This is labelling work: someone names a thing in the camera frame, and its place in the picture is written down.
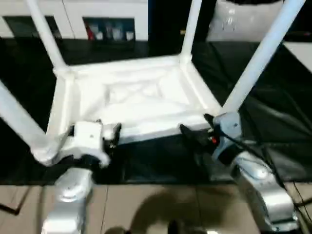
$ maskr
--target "black cable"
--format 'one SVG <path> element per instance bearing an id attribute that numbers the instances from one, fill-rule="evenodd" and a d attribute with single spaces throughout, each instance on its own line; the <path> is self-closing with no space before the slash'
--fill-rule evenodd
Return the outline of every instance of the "black cable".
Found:
<path id="1" fill-rule="evenodd" d="M 302 197 L 301 193 L 299 192 L 299 189 L 297 188 L 295 182 L 293 182 L 293 185 L 294 185 L 294 187 L 295 187 L 297 193 L 299 194 L 301 200 L 304 201 L 304 200 L 303 200 L 303 197 Z M 303 206 L 303 207 L 304 207 L 304 210 L 305 210 L 305 212 L 306 212 L 306 214 L 307 214 L 307 217 L 309 218 L 310 222 L 312 223 L 312 219 L 311 219 L 311 217 L 310 217 L 310 215 L 309 215 L 309 212 L 308 212 L 308 210 L 307 210 L 307 207 L 306 207 L 306 206 Z"/>
<path id="2" fill-rule="evenodd" d="M 306 199 L 306 200 L 303 200 L 302 202 L 298 202 L 297 203 L 297 206 L 298 207 L 301 207 L 301 206 L 306 206 L 306 205 L 310 205 L 312 203 L 312 197 Z"/>
<path id="3" fill-rule="evenodd" d="M 222 136 L 226 137 L 227 139 L 231 140 L 232 142 L 234 142 L 236 145 L 240 146 L 240 147 L 243 148 L 244 150 L 248 151 L 249 153 L 254 154 L 256 157 L 263 159 L 263 160 L 267 163 L 266 158 L 264 158 L 263 156 L 261 156 L 259 153 L 257 153 L 255 150 L 253 150 L 253 149 L 252 149 L 251 147 L 249 147 L 247 144 L 243 143 L 242 141 L 239 141 L 239 140 L 236 140 L 236 139 L 230 137 L 229 135 L 225 134 L 224 132 L 221 132 L 220 134 L 221 134 Z M 270 155 L 268 152 L 267 152 L 267 156 L 268 156 L 268 158 L 271 159 L 271 160 L 270 160 L 271 162 L 268 163 L 268 165 L 271 167 L 271 169 L 272 169 L 272 171 L 273 171 L 273 174 L 275 175 L 276 181 L 278 182 L 278 184 L 279 184 L 283 189 L 286 190 L 286 192 L 287 192 L 288 194 L 290 194 L 289 191 L 287 190 L 287 188 L 285 187 L 285 185 L 284 185 L 284 183 L 283 183 L 283 181 L 282 181 L 282 179 L 281 179 L 281 177 L 280 177 L 280 175 L 279 175 L 279 173 L 278 173 L 278 171 L 277 171 L 277 168 L 276 168 L 276 166 L 275 166 L 275 164 L 274 164 L 274 162 L 273 162 L 273 160 L 272 160 L 272 158 L 271 158 L 271 155 Z M 295 187 L 295 189 L 297 190 L 299 196 L 300 196 L 301 199 L 302 199 L 302 203 L 304 203 L 303 197 L 301 196 L 301 194 L 300 194 L 298 188 L 296 187 L 296 185 L 295 185 L 294 182 L 293 182 L 293 184 L 294 184 L 294 187 Z M 293 200 L 293 205 L 294 205 L 295 209 L 296 209 L 297 211 L 299 211 L 299 212 L 301 213 L 301 215 L 302 215 L 302 212 L 301 212 L 300 209 L 299 209 L 300 207 L 297 205 L 297 203 L 296 203 L 294 200 Z M 306 214 L 307 214 L 307 217 L 309 218 L 310 222 L 312 223 L 312 219 L 311 219 L 311 217 L 310 217 L 310 215 L 309 215 L 309 213 L 308 213 L 308 211 L 307 211 L 306 206 L 305 206 L 305 205 L 302 205 L 302 206 L 304 206 L 304 209 L 305 209 L 305 212 L 306 212 Z M 306 223 L 306 225 L 308 226 L 308 223 L 307 223 L 307 221 L 304 219 L 304 216 L 303 216 L 303 221 L 304 221 L 304 222 Z"/>
<path id="4" fill-rule="evenodd" d="M 278 173 L 277 167 L 275 166 L 273 159 L 271 157 L 271 155 L 269 154 L 269 152 L 267 151 L 267 148 L 265 146 L 263 146 L 262 144 L 262 137 L 261 137 L 261 132 L 259 131 L 259 129 L 257 128 L 256 123 L 254 122 L 252 116 L 250 115 L 250 113 L 247 111 L 247 109 L 245 108 L 245 106 L 242 107 L 242 111 L 245 113 L 245 117 L 247 118 L 247 121 L 249 121 L 250 124 L 250 128 L 251 131 L 253 133 L 253 136 L 257 142 L 257 145 L 260 147 L 261 152 L 263 154 L 263 157 L 265 158 L 266 162 L 268 163 L 268 165 L 272 168 L 273 173 L 276 176 L 276 180 L 277 182 L 283 187 L 284 183 L 283 180 L 281 178 L 281 176 Z"/>
<path id="5" fill-rule="evenodd" d="M 299 209 L 299 207 L 295 207 L 295 208 L 296 208 L 296 210 L 300 213 L 303 222 L 305 223 L 307 229 L 309 230 L 308 233 L 310 233 L 312 224 L 309 222 L 309 220 L 307 219 L 307 217 L 302 213 L 302 211 Z"/>

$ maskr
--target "floor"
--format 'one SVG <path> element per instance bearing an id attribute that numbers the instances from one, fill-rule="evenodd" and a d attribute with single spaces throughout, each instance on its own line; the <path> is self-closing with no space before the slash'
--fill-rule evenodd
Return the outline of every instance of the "floor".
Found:
<path id="1" fill-rule="evenodd" d="M 296 201 L 301 197 L 288 184 Z M 305 199 L 312 184 L 297 184 Z M 1 186 L 0 202 L 12 208 L 23 203 L 18 216 L 0 213 L 0 234 L 40 233 L 41 224 L 53 207 L 53 186 Z M 312 206 L 307 207 L 312 215 Z M 133 233 L 165 234 L 168 223 L 181 220 L 218 234 L 257 234 L 259 231 L 246 202 L 235 185 L 96 186 L 87 208 L 87 234 Z"/>

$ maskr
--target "white frame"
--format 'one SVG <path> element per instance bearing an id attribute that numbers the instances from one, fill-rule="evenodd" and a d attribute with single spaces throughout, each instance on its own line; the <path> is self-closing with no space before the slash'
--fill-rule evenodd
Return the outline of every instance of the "white frame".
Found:
<path id="1" fill-rule="evenodd" d="M 191 6 L 191 13 L 187 26 L 187 33 L 183 43 L 182 53 L 175 56 L 163 56 L 155 58 L 143 58 L 143 59 L 131 59 L 128 61 L 117 61 L 109 63 L 99 64 L 84 64 L 76 66 L 55 67 L 55 74 L 57 76 L 57 85 L 49 119 L 47 134 L 52 136 L 58 136 L 65 133 L 71 124 L 74 124 L 78 120 L 90 120 L 88 116 L 81 112 L 81 109 L 86 109 L 84 105 L 83 88 L 79 87 L 79 83 L 83 80 L 89 80 L 90 82 L 96 82 L 98 86 L 101 86 L 102 79 L 117 80 L 119 83 L 126 83 L 125 80 L 128 76 L 136 77 L 138 81 L 140 79 L 150 79 L 154 73 L 159 70 L 166 70 L 171 72 L 172 69 L 177 69 L 180 77 L 177 78 L 181 83 L 184 83 L 191 91 L 183 94 L 190 100 L 190 103 L 186 109 L 175 114 L 163 113 L 160 109 L 161 115 L 156 120 L 152 118 L 140 119 L 140 114 L 137 115 L 137 121 L 131 120 L 122 121 L 122 135 L 121 142 L 141 141 L 156 137 L 164 137 L 173 134 L 178 134 L 177 128 L 179 123 L 185 123 L 195 129 L 202 129 L 207 127 L 207 122 L 203 118 L 204 113 L 211 115 L 217 115 L 220 112 L 221 106 L 211 93 L 210 89 L 206 86 L 202 80 L 200 74 L 192 64 L 191 49 L 195 34 L 196 22 L 199 15 L 199 9 L 201 6 L 201 0 L 194 0 Z M 57 48 L 50 48 L 52 51 L 56 51 Z M 141 71 L 147 71 L 146 74 L 141 75 Z M 97 98 L 101 98 L 94 94 L 95 90 L 87 89 L 88 98 L 93 97 L 92 101 L 96 101 Z M 131 108 L 125 105 L 124 109 L 130 113 Z M 118 114 L 116 114 L 116 121 L 119 121 Z M 105 125 L 103 131 L 104 137 L 109 138 L 111 136 L 113 125 L 110 122 L 105 122 L 101 119 Z"/>
<path id="2" fill-rule="evenodd" d="M 45 16 L 53 16 L 63 39 L 74 38 L 74 33 L 66 15 L 62 0 L 41 0 L 40 8 Z M 0 1 L 0 37 L 13 38 L 14 35 L 3 16 L 31 16 L 25 1 Z"/>
<path id="3" fill-rule="evenodd" d="M 148 1 L 64 0 L 76 39 L 88 39 L 83 17 L 131 18 L 136 40 L 148 40 Z"/>

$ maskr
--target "black mat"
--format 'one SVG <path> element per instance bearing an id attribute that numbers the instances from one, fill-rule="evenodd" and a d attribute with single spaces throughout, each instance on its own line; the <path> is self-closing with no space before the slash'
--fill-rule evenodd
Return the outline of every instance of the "black mat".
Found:
<path id="1" fill-rule="evenodd" d="M 59 41 L 68 64 L 102 62 L 178 53 L 168 48 L 137 42 L 131 46 L 103 46 L 89 41 Z M 256 43 L 196 43 L 193 63 L 223 104 L 240 77 Z M 10 91 L 38 124 L 46 129 L 56 79 L 45 50 L 38 40 L 1 40 L 1 77 Z M 281 46 L 245 104 L 240 109 L 244 136 L 270 148 L 285 181 L 312 179 L 312 75 Z M 32 158 L 27 146 L 3 122 L 0 164 L 1 184 L 44 184 L 66 170 L 70 160 L 45 168 Z M 199 184 L 229 182 L 220 165 L 199 168 L 194 153 L 181 136 L 170 136 L 122 145 L 112 164 L 95 173 L 98 183 Z"/>

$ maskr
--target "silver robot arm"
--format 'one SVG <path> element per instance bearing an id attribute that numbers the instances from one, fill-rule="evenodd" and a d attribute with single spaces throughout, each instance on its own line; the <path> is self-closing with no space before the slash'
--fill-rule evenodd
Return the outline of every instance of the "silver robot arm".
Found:
<path id="1" fill-rule="evenodd" d="M 110 158 L 103 148 L 102 124 L 81 121 L 74 126 L 74 136 L 67 140 L 60 152 L 63 158 L 73 155 L 75 164 L 55 182 L 55 204 L 42 227 L 42 234 L 83 233 L 86 202 L 91 193 L 93 169 L 109 165 Z M 119 140 L 121 125 L 115 128 L 110 145 L 112 150 Z"/>
<path id="2" fill-rule="evenodd" d="M 270 166 L 259 154 L 242 147 L 238 113 L 212 117 L 205 115 L 211 126 L 209 148 L 214 161 L 230 169 L 252 211 L 261 232 L 292 232 L 299 229 L 292 198 L 281 187 Z"/>

